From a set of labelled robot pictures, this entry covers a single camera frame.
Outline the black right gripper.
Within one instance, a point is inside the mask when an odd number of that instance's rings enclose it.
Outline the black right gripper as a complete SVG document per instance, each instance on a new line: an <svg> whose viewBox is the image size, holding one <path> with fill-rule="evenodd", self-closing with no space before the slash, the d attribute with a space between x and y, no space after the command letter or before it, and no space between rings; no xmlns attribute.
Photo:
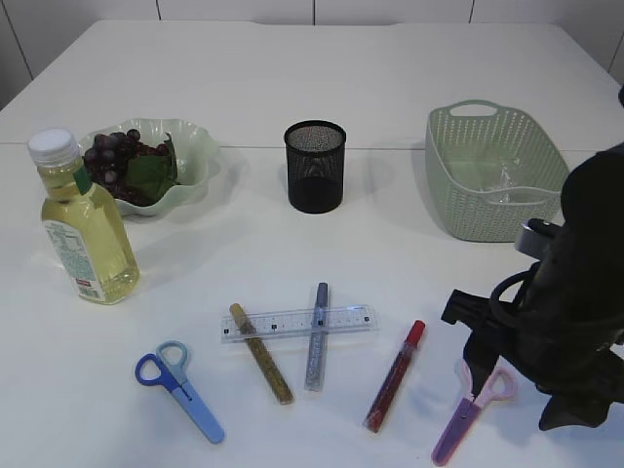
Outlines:
<svg viewBox="0 0 624 468"><path fill-rule="evenodd" d="M453 291L442 319L471 331L463 349L471 393L481 393L504 358L550 396L540 430L603 424L623 400L623 360L611 349L623 341L621 277L535 262L488 297Z"/></svg>

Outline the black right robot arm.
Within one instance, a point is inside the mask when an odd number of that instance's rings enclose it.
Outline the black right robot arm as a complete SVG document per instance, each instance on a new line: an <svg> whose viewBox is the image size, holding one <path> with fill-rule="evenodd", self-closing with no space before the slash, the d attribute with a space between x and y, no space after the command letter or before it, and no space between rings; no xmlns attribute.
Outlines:
<svg viewBox="0 0 624 468"><path fill-rule="evenodd" d="M455 290L444 322L471 329L463 357L480 391L504 358L549 395L538 423L596 428L623 401L623 146L597 152L566 178L564 224L532 218L518 250L531 267L487 297Z"/></svg>

